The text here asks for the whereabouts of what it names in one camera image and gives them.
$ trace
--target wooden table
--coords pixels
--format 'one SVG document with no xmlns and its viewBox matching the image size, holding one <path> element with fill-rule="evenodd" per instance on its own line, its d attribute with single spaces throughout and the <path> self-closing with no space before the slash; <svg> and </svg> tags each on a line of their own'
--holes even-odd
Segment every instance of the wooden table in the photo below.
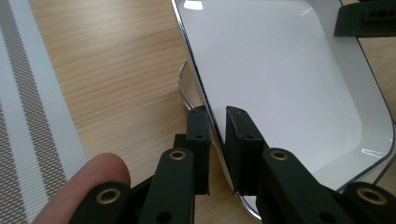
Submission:
<svg viewBox="0 0 396 224">
<path fill-rule="evenodd" d="M 102 152 L 121 156 L 133 185 L 153 175 L 162 152 L 186 125 L 177 93 L 186 55 L 171 1 L 30 4 L 88 159 Z M 361 43 L 396 118 L 396 38 Z M 396 194 L 392 174 L 396 165 L 380 185 Z M 210 190 L 210 196 L 196 198 L 196 223 L 257 223 L 233 196 L 215 150 Z"/>
</svg>

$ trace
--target white tray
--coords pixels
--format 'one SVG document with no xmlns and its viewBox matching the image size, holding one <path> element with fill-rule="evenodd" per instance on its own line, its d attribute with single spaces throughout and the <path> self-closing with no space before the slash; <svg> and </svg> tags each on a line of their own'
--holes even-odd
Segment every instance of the white tray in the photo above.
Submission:
<svg viewBox="0 0 396 224">
<path fill-rule="evenodd" d="M 360 43 L 333 36 L 338 0 L 173 3 L 221 146 L 232 105 L 331 189 L 390 155 L 391 117 Z"/>
</svg>

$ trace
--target table surface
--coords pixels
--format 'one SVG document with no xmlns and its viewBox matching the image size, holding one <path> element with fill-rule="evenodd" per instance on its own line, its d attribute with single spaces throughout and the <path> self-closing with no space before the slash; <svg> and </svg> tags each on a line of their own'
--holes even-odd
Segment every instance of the table surface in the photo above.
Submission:
<svg viewBox="0 0 396 224">
<path fill-rule="evenodd" d="M 187 109 L 177 92 L 186 61 L 170 0 L 30 0 L 35 19 L 88 159 L 121 156 L 132 185 L 153 175 Z M 396 118 L 396 38 L 362 39 Z M 396 194 L 396 164 L 379 185 Z M 228 186 L 216 150 L 210 196 L 197 196 L 196 223 L 258 223 Z"/>
</svg>

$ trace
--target wood grain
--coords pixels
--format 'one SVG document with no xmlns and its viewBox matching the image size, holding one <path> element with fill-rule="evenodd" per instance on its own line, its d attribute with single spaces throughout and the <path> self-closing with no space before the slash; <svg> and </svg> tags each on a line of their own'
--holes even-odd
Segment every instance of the wood grain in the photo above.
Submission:
<svg viewBox="0 0 396 224">
<path fill-rule="evenodd" d="M 186 56 L 170 0 L 30 4 L 88 159 L 118 154 L 133 185 L 154 174 L 186 125 L 177 93 Z M 396 39 L 361 44 L 396 117 Z M 196 223 L 258 223 L 233 196 L 213 149 L 210 165 L 211 196 L 197 197 Z M 395 170 L 380 183 L 394 194 Z"/>
</svg>

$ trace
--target striped placemat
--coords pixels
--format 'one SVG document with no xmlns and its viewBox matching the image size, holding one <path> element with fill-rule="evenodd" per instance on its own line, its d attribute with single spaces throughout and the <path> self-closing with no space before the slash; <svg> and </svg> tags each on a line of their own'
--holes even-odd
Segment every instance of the striped placemat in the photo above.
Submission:
<svg viewBox="0 0 396 224">
<path fill-rule="evenodd" d="M 30 223 L 86 158 L 28 1 L 0 29 L 0 223 Z"/>
</svg>

